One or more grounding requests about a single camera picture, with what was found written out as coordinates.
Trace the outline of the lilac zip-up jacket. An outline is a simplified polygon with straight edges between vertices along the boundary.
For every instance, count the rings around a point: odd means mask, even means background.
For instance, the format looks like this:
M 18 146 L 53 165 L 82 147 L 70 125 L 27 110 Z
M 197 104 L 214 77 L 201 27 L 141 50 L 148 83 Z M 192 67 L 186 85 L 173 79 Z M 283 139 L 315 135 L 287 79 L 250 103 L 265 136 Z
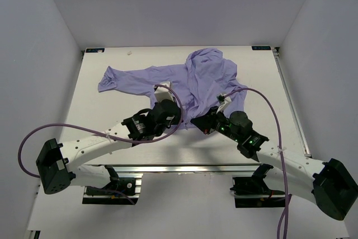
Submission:
M 223 58 L 220 50 L 205 48 L 191 53 L 184 64 L 151 66 L 133 71 L 107 67 L 98 84 L 98 91 L 117 90 L 146 96 L 154 105 L 154 85 L 167 81 L 171 82 L 183 106 L 181 129 L 193 128 L 191 119 L 204 115 L 217 105 L 219 94 L 244 87 L 237 80 L 237 65 Z

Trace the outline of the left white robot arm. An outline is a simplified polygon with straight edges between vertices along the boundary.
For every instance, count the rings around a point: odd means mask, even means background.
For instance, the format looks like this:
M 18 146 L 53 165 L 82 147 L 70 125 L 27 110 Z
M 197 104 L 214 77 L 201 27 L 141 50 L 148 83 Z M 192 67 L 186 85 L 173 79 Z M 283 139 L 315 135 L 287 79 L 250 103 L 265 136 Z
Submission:
M 143 109 L 122 123 L 87 138 L 59 143 L 46 141 L 36 159 L 46 194 L 56 194 L 67 187 L 90 186 L 111 194 L 117 190 L 118 177 L 112 166 L 88 165 L 88 162 L 120 149 L 154 141 L 171 126 L 181 122 L 182 110 L 170 100 Z

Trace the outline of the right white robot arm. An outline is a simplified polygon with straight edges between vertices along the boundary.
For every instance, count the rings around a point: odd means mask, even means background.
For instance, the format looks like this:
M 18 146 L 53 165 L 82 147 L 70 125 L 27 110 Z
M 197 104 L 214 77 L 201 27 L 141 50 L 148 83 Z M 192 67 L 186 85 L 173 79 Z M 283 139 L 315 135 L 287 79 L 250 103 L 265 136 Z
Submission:
M 242 155 L 260 163 L 247 187 L 232 187 L 238 195 L 270 194 L 288 188 L 291 194 L 312 202 L 338 221 L 344 220 L 357 199 L 357 183 L 342 162 L 334 158 L 324 162 L 288 150 L 281 156 L 278 147 L 256 132 L 242 111 L 227 118 L 212 107 L 191 123 L 204 134 L 217 131 L 237 142 Z

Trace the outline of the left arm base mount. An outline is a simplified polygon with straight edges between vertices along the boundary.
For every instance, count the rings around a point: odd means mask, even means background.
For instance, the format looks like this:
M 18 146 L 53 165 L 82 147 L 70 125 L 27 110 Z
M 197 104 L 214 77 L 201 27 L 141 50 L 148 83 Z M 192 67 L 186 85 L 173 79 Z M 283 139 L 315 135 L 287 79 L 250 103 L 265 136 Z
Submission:
M 86 186 L 82 204 L 135 205 L 139 199 L 137 177 L 119 176 L 112 166 L 105 166 L 110 182 L 102 187 Z

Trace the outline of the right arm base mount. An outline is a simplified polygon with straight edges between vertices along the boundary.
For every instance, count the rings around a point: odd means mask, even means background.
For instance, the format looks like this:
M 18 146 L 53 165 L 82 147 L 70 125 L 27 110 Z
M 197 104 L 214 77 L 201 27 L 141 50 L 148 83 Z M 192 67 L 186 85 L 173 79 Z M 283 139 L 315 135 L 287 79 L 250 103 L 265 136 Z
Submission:
M 234 177 L 230 191 L 234 195 L 236 208 L 284 208 L 285 193 L 270 189 L 264 182 L 267 173 L 274 167 L 260 165 L 249 177 Z

